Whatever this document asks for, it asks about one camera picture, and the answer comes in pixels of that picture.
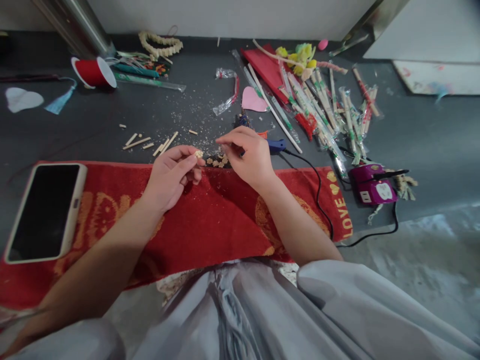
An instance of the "red paper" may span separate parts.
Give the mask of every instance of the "red paper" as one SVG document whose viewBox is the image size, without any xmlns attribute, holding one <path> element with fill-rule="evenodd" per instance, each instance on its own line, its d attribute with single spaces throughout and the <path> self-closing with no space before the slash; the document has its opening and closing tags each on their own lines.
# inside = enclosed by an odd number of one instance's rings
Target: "red paper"
<svg viewBox="0 0 480 360">
<path fill-rule="evenodd" d="M 44 262 L 0 262 L 0 306 L 23 310 L 37 306 L 53 284 L 91 248 L 142 195 L 151 164 L 79 161 L 88 168 L 71 251 Z M 330 217 L 335 240 L 352 233 L 344 198 L 330 167 L 318 168 L 320 203 Z M 318 178 L 308 169 L 278 170 L 277 175 L 301 206 L 329 234 L 316 206 Z M 176 206 L 158 223 L 129 287 L 167 275 L 253 256 L 291 261 L 263 199 L 231 169 L 206 167 L 199 185 L 185 189 Z"/>
</svg>

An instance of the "black cable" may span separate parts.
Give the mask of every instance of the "black cable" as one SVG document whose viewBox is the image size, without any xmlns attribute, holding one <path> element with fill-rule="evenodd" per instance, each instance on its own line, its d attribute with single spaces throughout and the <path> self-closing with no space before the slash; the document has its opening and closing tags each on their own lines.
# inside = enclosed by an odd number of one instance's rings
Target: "black cable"
<svg viewBox="0 0 480 360">
<path fill-rule="evenodd" d="M 319 202 L 319 196 L 320 196 L 320 188 L 322 187 L 322 178 L 320 177 L 320 174 L 319 172 L 317 171 L 317 169 L 315 168 L 315 166 L 312 165 L 312 163 L 310 161 L 308 161 L 306 158 L 304 157 L 301 157 L 293 152 L 291 152 L 290 150 L 288 149 L 285 149 L 283 150 L 284 153 L 287 153 L 288 155 L 292 155 L 296 158 L 299 158 L 301 160 L 303 160 L 304 162 L 306 162 L 308 165 L 311 166 L 311 168 L 315 171 L 316 173 L 316 176 L 318 176 L 318 191 L 316 192 L 316 205 L 318 206 L 318 208 L 320 209 L 320 211 L 322 212 L 322 214 L 326 217 L 326 219 L 328 220 L 328 223 L 330 225 L 330 240 L 334 240 L 334 226 L 332 224 L 332 220 L 330 220 L 329 216 L 325 213 L 325 211 L 322 209 L 322 207 L 320 206 L 320 202 Z"/>
<path fill-rule="evenodd" d="M 365 236 L 362 236 L 361 238 L 359 238 L 357 241 L 355 241 L 354 243 L 351 243 L 350 245 L 343 245 L 343 244 L 340 244 L 340 245 L 336 245 L 337 248 L 353 248 L 355 245 L 361 243 L 363 240 L 365 240 L 366 238 L 369 238 L 371 236 L 375 236 L 375 235 L 387 235 L 387 234 L 393 234 L 395 233 L 398 229 L 399 229 L 399 218 L 397 217 L 397 201 L 395 201 L 393 203 L 393 209 L 392 209 L 392 214 L 393 214 L 393 220 L 395 221 L 395 228 L 392 230 L 392 231 L 387 231 L 387 232 L 375 232 L 373 234 L 368 234 L 368 235 L 365 235 Z"/>
</svg>

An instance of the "right hand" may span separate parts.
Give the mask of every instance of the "right hand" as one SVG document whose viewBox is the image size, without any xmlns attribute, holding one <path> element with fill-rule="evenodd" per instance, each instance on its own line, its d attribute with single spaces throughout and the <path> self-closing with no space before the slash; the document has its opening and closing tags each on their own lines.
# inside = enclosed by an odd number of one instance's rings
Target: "right hand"
<svg viewBox="0 0 480 360">
<path fill-rule="evenodd" d="M 216 143 L 221 144 L 238 176 L 257 192 L 277 178 L 270 160 L 269 143 L 251 128 L 239 126 L 219 137 Z"/>
</svg>

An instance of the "red thread spool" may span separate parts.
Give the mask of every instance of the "red thread spool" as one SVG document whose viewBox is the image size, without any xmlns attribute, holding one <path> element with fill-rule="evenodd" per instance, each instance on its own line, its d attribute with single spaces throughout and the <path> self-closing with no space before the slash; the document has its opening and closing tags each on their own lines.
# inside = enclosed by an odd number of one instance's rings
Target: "red thread spool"
<svg viewBox="0 0 480 360">
<path fill-rule="evenodd" d="M 117 87 L 117 80 L 110 66 L 101 57 L 95 60 L 71 58 L 71 66 L 81 82 L 89 89 L 110 86 Z"/>
</svg>

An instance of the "phone case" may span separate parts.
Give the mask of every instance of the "phone case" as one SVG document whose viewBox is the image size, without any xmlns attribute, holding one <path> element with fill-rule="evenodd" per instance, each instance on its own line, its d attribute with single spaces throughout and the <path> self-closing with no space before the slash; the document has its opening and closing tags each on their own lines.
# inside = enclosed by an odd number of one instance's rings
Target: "phone case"
<svg viewBox="0 0 480 360">
<path fill-rule="evenodd" d="M 75 182 L 75 188 L 73 189 L 73 194 L 70 200 L 70 209 L 68 211 L 68 216 L 66 218 L 65 231 L 63 232 L 63 238 L 61 241 L 60 254 L 55 257 L 45 257 L 45 258 L 38 258 L 38 259 L 18 260 L 18 261 L 9 260 L 10 249 L 12 248 L 12 243 L 14 241 L 15 234 L 17 233 L 17 228 L 19 226 L 20 218 L 22 217 L 24 206 L 25 206 L 25 203 L 27 202 L 27 197 L 29 195 L 30 188 L 32 186 L 32 182 L 34 180 L 37 169 L 39 167 L 44 167 L 44 166 L 59 166 L 59 165 L 78 165 L 79 166 L 78 175 L 76 177 L 76 182 Z M 10 238 L 8 239 L 8 243 L 5 248 L 4 260 L 7 264 L 14 265 L 14 264 L 37 263 L 42 261 L 56 260 L 66 255 L 70 251 L 70 249 L 72 248 L 72 242 L 74 239 L 75 227 L 77 225 L 77 217 L 79 215 L 80 201 L 82 200 L 82 193 L 84 191 L 86 178 L 87 178 L 87 167 L 78 162 L 46 163 L 46 164 L 39 164 L 33 168 L 30 174 L 30 178 L 28 179 L 25 192 L 23 193 L 23 198 L 21 199 L 20 208 L 18 210 L 18 213 L 16 214 L 15 222 L 13 223 L 13 228 L 10 233 Z"/>
</svg>

